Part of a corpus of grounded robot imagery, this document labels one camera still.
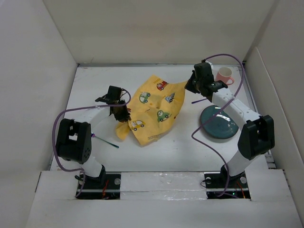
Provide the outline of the yellow car-print cloth placemat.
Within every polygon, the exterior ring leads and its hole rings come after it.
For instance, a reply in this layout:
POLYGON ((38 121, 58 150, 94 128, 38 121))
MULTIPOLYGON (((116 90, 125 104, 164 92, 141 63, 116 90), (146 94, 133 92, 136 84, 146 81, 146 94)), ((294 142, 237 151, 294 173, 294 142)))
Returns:
POLYGON ((133 95, 127 106, 131 119, 118 123, 116 136, 125 140, 132 132, 141 146, 158 140, 173 127, 184 103, 186 83, 168 83, 152 75, 133 95))

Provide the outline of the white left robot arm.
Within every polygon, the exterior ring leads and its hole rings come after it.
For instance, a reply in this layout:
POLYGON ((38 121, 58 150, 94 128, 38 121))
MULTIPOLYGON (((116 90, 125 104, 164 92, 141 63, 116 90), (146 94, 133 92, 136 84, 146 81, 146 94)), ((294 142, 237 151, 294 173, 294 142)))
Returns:
POLYGON ((111 85, 104 96, 95 99, 94 105, 60 112, 52 129, 53 155, 59 168, 79 171, 90 177, 93 187, 103 187, 106 182, 103 165, 92 155, 92 129, 111 115, 119 122, 130 120, 127 109, 130 101, 126 89, 111 85))

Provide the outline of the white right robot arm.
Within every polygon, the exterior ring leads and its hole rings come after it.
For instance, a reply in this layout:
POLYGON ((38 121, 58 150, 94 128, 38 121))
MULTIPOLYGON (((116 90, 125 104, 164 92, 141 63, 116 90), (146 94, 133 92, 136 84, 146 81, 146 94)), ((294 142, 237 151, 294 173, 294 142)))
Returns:
POLYGON ((209 63, 194 65, 192 75, 185 89, 200 93, 214 105, 220 107, 237 124, 241 131, 235 155, 221 169, 219 181, 225 187, 231 187, 237 176, 259 155, 265 154, 275 146, 274 120, 271 116, 262 116, 236 99, 228 86, 215 81, 209 63))

